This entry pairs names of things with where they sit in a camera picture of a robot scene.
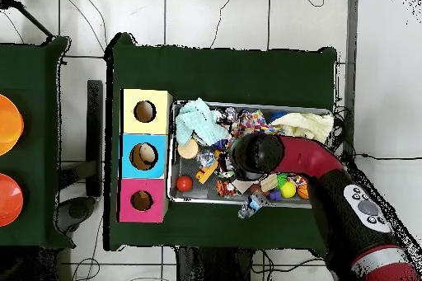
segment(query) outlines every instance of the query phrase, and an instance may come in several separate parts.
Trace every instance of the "cube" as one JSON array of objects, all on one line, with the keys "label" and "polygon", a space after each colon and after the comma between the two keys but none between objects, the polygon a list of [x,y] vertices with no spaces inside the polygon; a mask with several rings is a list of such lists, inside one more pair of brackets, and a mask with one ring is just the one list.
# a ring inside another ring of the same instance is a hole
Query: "cube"
[{"label": "cube", "polygon": [[118,222],[160,223],[167,206],[164,179],[122,179]]},{"label": "cube", "polygon": [[168,137],[123,134],[122,178],[161,178],[166,176]]},{"label": "cube", "polygon": [[122,89],[123,132],[168,134],[172,96],[167,91]]}]

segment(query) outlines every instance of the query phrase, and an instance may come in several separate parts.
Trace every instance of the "light blue cloth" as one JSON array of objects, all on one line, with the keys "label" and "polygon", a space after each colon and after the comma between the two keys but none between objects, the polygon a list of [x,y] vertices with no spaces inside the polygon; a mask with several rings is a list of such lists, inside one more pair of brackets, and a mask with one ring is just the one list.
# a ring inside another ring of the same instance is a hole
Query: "light blue cloth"
[{"label": "light blue cloth", "polygon": [[211,111],[204,101],[198,98],[181,107],[176,117],[176,140],[186,145],[195,131],[207,145],[213,145],[228,136],[228,131],[216,124],[217,113]]}]

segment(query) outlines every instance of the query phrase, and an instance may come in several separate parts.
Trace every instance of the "green tablecloth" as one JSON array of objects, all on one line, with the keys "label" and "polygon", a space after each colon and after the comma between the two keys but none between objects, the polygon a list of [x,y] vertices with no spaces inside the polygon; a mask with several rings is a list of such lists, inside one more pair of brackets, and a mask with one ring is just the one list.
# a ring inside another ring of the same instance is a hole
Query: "green tablecloth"
[{"label": "green tablecloth", "polygon": [[24,119],[16,146],[0,156],[0,172],[22,188],[24,205],[18,219],[0,227],[2,246],[61,248],[72,242],[54,228],[58,190],[58,62],[68,39],[48,44],[0,44],[0,94],[12,100]]},{"label": "green tablecloth", "polygon": [[[112,102],[113,111],[112,141],[111,147],[105,147],[106,160],[118,157],[121,88],[167,90],[174,100],[201,97],[205,101],[329,110],[333,106],[336,51],[332,48],[320,52],[261,52],[139,47],[128,34],[118,34],[106,57],[106,102]],[[111,116],[111,109],[107,109],[106,116]],[[170,203],[164,223],[118,223],[118,160],[112,160],[111,172],[108,170],[105,175],[111,175],[111,194],[105,201],[105,236],[109,234],[110,238],[105,239],[105,248],[180,245],[324,250],[308,208],[262,208],[253,218],[241,220],[238,206]]]}]

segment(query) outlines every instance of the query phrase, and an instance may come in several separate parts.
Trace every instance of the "circular hole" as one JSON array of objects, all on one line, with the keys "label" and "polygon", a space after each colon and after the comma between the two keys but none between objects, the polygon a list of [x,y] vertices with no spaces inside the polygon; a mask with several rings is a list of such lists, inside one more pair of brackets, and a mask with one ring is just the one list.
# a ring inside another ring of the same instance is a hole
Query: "circular hole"
[{"label": "circular hole", "polygon": [[148,211],[152,206],[152,196],[147,191],[140,190],[132,195],[130,203],[138,211]]},{"label": "circular hole", "polygon": [[151,144],[136,144],[130,151],[129,160],[138,170],[151,170],[158,160],[158,152]]},{"label": "circular hole", "polygon": [[155,105],[151,101],[140,101],[134,107],[135,119],[139,122],[147,123],[155,119],[157,115],[157,110]]}]

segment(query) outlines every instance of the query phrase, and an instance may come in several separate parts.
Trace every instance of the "metal tray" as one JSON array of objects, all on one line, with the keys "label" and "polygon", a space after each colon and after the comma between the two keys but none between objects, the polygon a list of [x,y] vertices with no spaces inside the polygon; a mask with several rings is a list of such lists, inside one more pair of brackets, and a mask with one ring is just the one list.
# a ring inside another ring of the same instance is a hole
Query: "metal tray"
[{"label": "metal tray", "polygon": [[[199,163],[195,159],[184,159],[180,157],[177,152],[176,129],[175,121],[179,114],[180,108],[186,101],[174,101],[171,105],[170,121],[171,131],[169,136],[169,156],[167,165],[167,183],[166,193],[169,199],[176,202],[185,203],[202,203],[202,204],[237,204],[242,205],[248,196],[248,191],[242,195],[234,195],[229,197],[221,197],[217,194],[217,176],[212,174],[205,184],[199,183],[195,179],[195,174],[199,169]],[[216,108],[225,109],[233,107],[237,111],[248,110],[253,112],[261,110],[262,114],[268,119],[274,112],[287,111],[289,113],[313,113],[317,115],[332,115],[329,110],[316,108],[294,108],[288,106],[272,106],[272,105],[248,105],[248,104],[232,104],[232,103],[217,103],[205,102],[211,110]],[[191,191],[180,192],[176,188],[177,178],[180,176],[189,176],[192,178],[193,187]],[[284,199],[282,201],[267,201],[266,206],[272,207],[292,207],[292,208],[310,208],[311,205],[308,200],[301,199],[297,195],[291,199]]]}]

